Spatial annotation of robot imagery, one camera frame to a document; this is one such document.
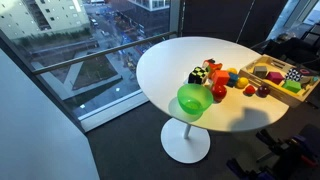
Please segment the green plastic bowl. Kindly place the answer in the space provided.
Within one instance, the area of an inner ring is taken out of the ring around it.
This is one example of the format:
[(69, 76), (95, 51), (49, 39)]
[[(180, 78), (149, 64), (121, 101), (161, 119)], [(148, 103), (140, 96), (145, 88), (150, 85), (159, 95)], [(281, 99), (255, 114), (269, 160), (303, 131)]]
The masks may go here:
[(188, 114), (198, 115), (206, 111), (213, 103), (211, 92), (199, 84), (185, 84), (177, 91), (180, 107)]

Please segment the red apple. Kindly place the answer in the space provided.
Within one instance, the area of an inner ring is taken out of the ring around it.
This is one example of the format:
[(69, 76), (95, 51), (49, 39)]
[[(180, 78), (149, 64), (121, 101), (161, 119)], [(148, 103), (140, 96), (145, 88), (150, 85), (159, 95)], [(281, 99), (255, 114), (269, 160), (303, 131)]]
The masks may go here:
[(227, 89), (224, 85), (216, 84), (212, 87), (211, 93), (216, 102), (221, 102), (226, 97)]

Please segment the black green checkered cube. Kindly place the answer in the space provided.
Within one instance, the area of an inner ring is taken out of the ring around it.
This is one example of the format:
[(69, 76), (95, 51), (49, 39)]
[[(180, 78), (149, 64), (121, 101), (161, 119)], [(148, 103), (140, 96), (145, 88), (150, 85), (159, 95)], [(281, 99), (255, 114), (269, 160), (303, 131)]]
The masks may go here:
[(201, 68), (195, 67), (188, 76), (188, 83), (203, 84), (207, 79), (208, 72)]

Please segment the orange yellow fruit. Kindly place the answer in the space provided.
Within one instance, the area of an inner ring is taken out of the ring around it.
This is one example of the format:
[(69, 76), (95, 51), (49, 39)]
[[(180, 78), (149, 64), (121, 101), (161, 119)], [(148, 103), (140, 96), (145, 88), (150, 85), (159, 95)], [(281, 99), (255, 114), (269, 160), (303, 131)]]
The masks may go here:
[(237, 70), (235, 68), (228, 68), (227, 71), (229, 73), (238, 74)]

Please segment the blue block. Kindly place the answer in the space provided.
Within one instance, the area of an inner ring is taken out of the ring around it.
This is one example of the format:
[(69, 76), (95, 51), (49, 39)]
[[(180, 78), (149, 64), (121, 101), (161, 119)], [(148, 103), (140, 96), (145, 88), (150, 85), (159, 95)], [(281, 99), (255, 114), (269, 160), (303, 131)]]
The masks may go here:
[(235, 84), (236, 84), (237, 81), (238, 81), (238, 78), (239, 78), (239, 76), (238, 76), (237, 74), (234, 74), (234, 73), (232, 73), (232, 72), (229, 72), (229, 80), (228, 80), (227, 85), (228, 85), (229, 87), (234, 87)]

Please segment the yellow lemon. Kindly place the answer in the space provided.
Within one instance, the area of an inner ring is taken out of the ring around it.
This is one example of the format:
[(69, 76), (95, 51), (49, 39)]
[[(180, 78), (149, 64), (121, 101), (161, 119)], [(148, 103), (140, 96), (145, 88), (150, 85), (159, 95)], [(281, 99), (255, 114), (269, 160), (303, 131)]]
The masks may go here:
[(240, 77), (236, 83), (236, 87), (238, 89), (243, 89), (245, 88), (249, 83), (249, 80), (245, 77)]

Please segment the small red strawberry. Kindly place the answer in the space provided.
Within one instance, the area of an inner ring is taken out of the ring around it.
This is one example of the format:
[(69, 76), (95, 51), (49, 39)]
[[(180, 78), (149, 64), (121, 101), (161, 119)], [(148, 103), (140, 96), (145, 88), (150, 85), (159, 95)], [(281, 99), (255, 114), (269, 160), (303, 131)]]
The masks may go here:
[(247, 96), (252, 96), (255, 92), (256, 90), (252, 85), (247, 86), (244, 90), (244, 94)]

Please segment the grey block in tray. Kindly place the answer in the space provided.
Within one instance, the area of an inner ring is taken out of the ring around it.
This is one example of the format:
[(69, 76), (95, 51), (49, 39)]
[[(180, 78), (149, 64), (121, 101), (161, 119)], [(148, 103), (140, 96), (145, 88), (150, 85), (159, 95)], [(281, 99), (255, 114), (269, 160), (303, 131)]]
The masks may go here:
[(255, 66), (253, 74), (259, 78), (265, 78), (267, 74), (267, 68), (265, 66)]

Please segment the dark red plum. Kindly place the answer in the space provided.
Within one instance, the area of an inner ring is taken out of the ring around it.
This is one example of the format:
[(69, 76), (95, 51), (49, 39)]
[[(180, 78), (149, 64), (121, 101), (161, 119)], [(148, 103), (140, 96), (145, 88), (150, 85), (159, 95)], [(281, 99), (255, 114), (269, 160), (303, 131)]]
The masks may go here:
[(261, 85), (261, 86), (258, 88), (257, 93), (258, 93), (258, 95), (259, 95), (260, 97), (265, 98), (265, 97), (267, 97), (267, 96), (269, 95), (270, 89), (269, 89), (269, 87), (266, 86), (266, 85)]

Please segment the magenta block in tray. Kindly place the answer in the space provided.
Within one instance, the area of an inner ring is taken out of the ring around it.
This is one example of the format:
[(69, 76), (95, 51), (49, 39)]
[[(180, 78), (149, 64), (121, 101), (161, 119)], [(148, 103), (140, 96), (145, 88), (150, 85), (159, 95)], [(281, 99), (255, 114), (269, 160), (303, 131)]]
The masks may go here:
[(284, 77), (279, 72), (269, 72), (266, 76), (266, 79), (275, 84), (280, 84)]

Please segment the window metal railing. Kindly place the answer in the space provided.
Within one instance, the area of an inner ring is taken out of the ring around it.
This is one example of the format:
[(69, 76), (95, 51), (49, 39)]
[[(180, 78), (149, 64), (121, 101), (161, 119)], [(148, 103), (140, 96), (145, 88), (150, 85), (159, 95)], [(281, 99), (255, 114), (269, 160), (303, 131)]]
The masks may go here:
[(89, 55), (85, 55), (83, 57), (74, 58), (74, 59), (71, 59), (71, 60), (68, 60), (68, 61), (64, 61), (64, 62), (61, 62), (61, 63), (50, 65), (50, 66), (47, 66), (47, 67), (44, 67), (44, 68), (36, 69), (36, 70), (32, 71), (32, 73), (33, 73), (33, 75), (40, 75), (40, 74), (43, 74), (43, 73), (50, 72), (52, 70), (63, 68), (63, 67), (69, 66), (69, 65), (73, 65), (73, 64), (79, 63), (79, 62), (87, 61), (87, 60), (90, 60), (90, 59), (95, 58), (95, 57), (99, 57), (99, 56), (102, 56), (102, 55), (110, 54), (110, 53), (116, 52), (118, 50), (123, 50), (123, 49), (130, 48), (130, 47), (133, 47), (133, 46), (136, 46), (136, 45), (140, 45), (140, 44), (144, 44), (144, 43), (147, 43), (147, 42), (151, 42), (153, 40), (157, 40), (157, 39), (160, 39), (160, 38), (163, 38), (163, 37), (169, 37), (171, 35), (177, 35), (177, 32), (176, 31), (170, 31), (170, 32), (162, 33), (160, 35), (149, 37), (149, 38), (146, 38), (146, 39), (143, 39), (143, 40), (134, 41), (134, 42), (131, 42), (131, 43), (128, 43), (128, 44), (125, 44), (125, 45), (121, 45), (121, 46), (118, 46), (118, 47), (114, 47), (114, 48), (110, 48), (110, 49), (107, 49), (107, 50), (103, 50), (103, 51), (99, 51), (99, 52), (96, 52), (96, 53), (92, 53), (92, 54), (89, 54)]

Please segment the wooden tray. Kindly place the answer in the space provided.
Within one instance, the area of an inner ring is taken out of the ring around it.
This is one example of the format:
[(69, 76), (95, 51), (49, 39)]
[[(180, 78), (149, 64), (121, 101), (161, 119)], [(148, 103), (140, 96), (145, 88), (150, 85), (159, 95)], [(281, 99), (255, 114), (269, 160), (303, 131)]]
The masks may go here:
[[(267, 68), (267, 74), (269, 72), (279, 72), (284, 79), (280, 84), (275, 84), (272, 81), (267, 80), (266, 77), (259, 78), (253, 74), (255, 66), (265, 66)], [(282, 87), (286, 81), (285, 75), (291, 68), (295, 68), (302, 74), (302, 79), (300, 81), (296, 81), (301, 84), (301, 90), (298, 93), (291, 92)], [(270, 96), (273, 96), (290, 107), (297, 107), (304, 102), (319, 84), (319, 75), (316, 72), (312, 72), (303, 66), (296, 67), (268, 55), (262, 55), (247, 66), (241, 68), (239, 75), (241, 77), (246, 77), (255, 87), (260, 87), (261, 85), (268, 86), (270, 89)]]

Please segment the green block in tray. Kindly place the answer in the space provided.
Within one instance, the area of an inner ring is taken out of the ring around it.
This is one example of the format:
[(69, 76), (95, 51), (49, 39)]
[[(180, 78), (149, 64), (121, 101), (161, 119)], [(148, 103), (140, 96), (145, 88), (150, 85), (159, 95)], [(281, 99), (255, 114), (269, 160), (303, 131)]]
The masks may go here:
[(286, 80), (282, 87), (294, 93), (298, 93), (301, 90), (301, 84), (293, 80)]

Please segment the black white patterned cube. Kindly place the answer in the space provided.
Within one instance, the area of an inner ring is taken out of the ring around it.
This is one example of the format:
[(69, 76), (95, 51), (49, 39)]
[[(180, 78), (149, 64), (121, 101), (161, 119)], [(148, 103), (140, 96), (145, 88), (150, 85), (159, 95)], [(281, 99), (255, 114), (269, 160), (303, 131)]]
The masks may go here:
[(295, 68), (291, 68), (285, 75), (286, 80), (300, 81), (302, 79), (302, 74)]

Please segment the white table pedestal base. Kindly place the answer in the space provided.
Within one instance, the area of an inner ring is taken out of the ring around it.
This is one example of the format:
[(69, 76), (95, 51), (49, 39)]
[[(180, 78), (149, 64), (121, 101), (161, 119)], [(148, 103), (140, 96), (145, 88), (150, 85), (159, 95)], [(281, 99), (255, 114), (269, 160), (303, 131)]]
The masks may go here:
[(161, 130), (161, 143), (172, 159), (192, 164), (208, 154), (211, 141), (207, 130), (171, 118)]

